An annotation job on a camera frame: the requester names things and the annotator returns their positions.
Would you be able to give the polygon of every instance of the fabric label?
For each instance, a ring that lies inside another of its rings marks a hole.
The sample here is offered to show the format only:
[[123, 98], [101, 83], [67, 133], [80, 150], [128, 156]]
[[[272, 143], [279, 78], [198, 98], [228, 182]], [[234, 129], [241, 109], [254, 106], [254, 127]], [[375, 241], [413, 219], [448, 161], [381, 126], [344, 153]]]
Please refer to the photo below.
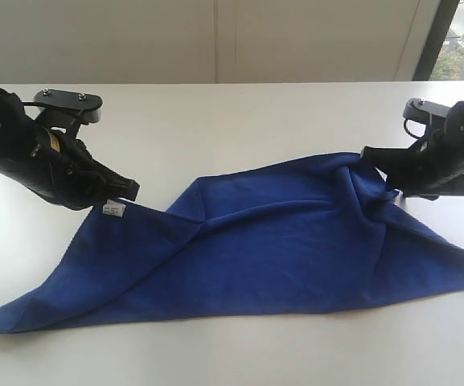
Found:
[[122, 217], [125, 214], [126, 205], [123, 203], [116, 203], [109, 199], [105, 205], [103, 205], [103, 214], [111, 215], [116, 217]]

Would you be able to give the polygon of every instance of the blue towel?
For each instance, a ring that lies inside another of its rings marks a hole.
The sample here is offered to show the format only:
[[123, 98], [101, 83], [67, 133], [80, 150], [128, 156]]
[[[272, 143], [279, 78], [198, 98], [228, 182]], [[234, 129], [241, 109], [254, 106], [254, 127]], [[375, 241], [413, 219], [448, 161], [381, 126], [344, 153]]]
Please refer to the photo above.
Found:
[[52, 275], [0, 308], [0, 334], [321, 314], [464, 290], [464, 250], [395, 195], [341, 153], [196, 179], [166, 212], [95, 207]]

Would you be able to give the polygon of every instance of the white table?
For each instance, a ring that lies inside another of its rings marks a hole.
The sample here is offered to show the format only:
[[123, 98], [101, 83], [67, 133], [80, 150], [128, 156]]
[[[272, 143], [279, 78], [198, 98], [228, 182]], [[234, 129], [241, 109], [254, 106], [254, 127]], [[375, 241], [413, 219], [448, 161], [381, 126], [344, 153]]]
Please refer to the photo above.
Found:
[[[6, 88], [30, 99], [43, 87]], [[54, 88], [103, 97], [101, 123], [80, 136], [96, 159], [141, 183], [140, 204], [157, 209], [200, 175], [364, 145], [407, 146], [407, 99], [464, 99], [464, 82]], [[464, 247], [464, 199], [410, 199], [406, 208]], [[46, 204], [0, 175], [0, 305], [42, 283], [86, 214]], [[328, 315], [3, 335], [6, 384], [464, 385], [464, 292]]]

